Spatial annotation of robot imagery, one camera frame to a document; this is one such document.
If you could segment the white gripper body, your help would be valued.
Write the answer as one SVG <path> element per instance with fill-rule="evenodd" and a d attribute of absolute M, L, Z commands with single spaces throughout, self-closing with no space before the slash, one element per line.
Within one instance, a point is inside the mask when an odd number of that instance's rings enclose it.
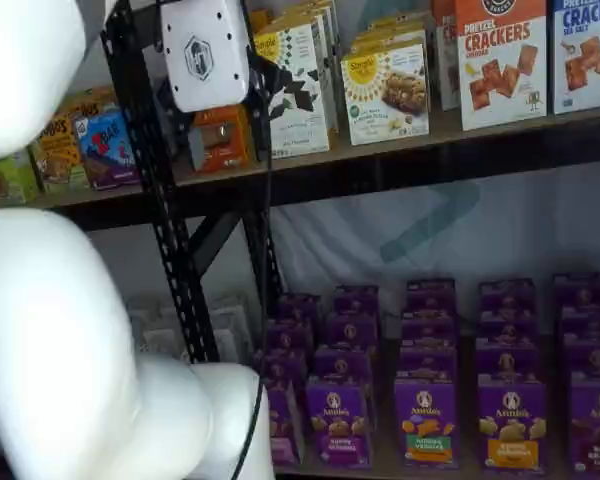
<path fill-rule="evenodd" d="M 247 22 L 237 0 L 160 4 L 164 58 L 184 113 L 241 103 L 249 91 Z"/>

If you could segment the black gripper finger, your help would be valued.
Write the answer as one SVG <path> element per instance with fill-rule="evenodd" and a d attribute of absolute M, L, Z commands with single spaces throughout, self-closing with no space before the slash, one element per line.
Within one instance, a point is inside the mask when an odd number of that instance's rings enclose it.
<path fill-rule="evenodd" d="M 204 163 L 205 153 L 201 133 L 194 126 L 195 113 L 185 113 L 175 106 L 166 110 L 179 153 L 183 153 L 192 171 Z"/>
<path fill-rule="evenodd" d="M 249 91 L 244 99 L 256 159 L 272 160 L 271 126 L 269 108 L 279 86 L 281 70 L 278 65 L 260 55 L 251 47 L 247 48 L 249 63 Z"/>

